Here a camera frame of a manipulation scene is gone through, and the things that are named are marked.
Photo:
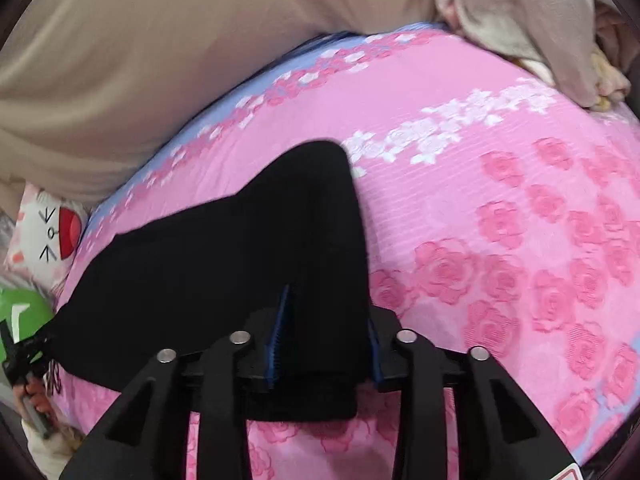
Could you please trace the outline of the person's left hand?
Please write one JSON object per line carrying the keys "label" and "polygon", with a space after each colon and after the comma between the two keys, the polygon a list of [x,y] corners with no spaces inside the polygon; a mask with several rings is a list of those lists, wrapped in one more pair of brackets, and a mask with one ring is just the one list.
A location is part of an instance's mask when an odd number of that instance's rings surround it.
{"label": "person's left hand", "polygon": [[26,422],[32,422],[24,403],[24,401],[29,401],[38,413],[43,414],[50,420],[53,426],[58,426],[55,409],[47,396],[46,387],[41,379],[32,377],[29,378],[26,384],[15,385],[13,387],[13,395],[17,411]]}

